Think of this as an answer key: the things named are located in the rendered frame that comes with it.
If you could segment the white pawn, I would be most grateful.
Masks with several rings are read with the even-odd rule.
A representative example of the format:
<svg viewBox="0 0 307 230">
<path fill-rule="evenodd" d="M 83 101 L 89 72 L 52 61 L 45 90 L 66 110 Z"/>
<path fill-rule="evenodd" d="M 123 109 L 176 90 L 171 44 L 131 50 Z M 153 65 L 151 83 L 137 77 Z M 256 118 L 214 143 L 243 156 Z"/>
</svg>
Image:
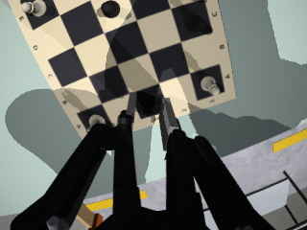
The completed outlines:
<svg viewBox="0 0 307 230">
<path fill-rule="evenodd" d="M 220 93 L 220 88 L 216 85 L 215 80 L 210 76 L 206 76 L 201 80 L 201 88 L 205 91 L 209 91 L 214 96 Z"/>
<path fill-rule="evenodd" d="M 21 5 L 21 10 L 27 13 L 33 13 L 34 16 L 43 16 L 47 11 L 46 3 L 42 0 L 32 2 L 24 2 Z"/>
</svg>

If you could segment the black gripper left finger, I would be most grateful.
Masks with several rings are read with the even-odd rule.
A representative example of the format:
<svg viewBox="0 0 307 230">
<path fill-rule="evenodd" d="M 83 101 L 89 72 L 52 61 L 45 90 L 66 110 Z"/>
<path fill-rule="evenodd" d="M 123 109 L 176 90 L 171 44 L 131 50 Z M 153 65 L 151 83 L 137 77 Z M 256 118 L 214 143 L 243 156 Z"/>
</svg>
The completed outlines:
<svg viewBox="0 0 307 230">
<path fill-rule="evenodd" d="M 130 92 L 117 126 L 99 123 L 88 131 L 46 193 L 13 219 L 11 230 L 69 230 L 107 150 L 114 150 L 114 230 L 145 230 L 132 139 L 136 94 Z"/>
</svg>

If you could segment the chess board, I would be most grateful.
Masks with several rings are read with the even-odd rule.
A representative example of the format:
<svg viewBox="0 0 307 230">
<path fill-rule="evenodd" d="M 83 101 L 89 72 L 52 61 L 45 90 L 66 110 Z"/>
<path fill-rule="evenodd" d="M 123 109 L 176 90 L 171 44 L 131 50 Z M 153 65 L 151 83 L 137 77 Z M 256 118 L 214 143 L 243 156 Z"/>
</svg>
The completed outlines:
<svg viewBox="0 0 307 230">
<path fill-rule="evenodd" d="M 42 0 L 47 11 L 34 16 L 24 2 L 8 0 L 18 25 L 60 105 L 85 137 L 93 114 L 108 127 L 127 110 L 136 94 L 133 130 L 159 124 L 163 97 L 170 98 L 176 117 L 236 99 L 224 24 L 218 0 L 113 0 L 114 18 L 101 5 L 109 0 Z M 206 27 L 189 32 L 191 15 Z M 201 88 L 212 77 L 220 94 Z M 140 100 L 155 98 L 153 114 Z"/>
</svg>

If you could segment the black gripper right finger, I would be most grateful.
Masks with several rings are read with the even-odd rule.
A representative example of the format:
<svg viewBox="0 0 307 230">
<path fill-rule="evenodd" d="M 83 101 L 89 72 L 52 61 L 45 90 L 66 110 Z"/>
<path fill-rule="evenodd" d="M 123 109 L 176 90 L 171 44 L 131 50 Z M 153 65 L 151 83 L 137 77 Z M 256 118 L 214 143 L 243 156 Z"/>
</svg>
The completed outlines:
<svg viewBox="0 0 307 230">
<path fill-rule="evenodd" d="M 254 210 L 208 140 L 181 130 L 170 98 L 163 97 L 158 119 L 167 151 L 166 209 L 177 209 L 177 230 L 206 230 L 194 177 L 219 230 L 275 230 Z"/>
</svg>

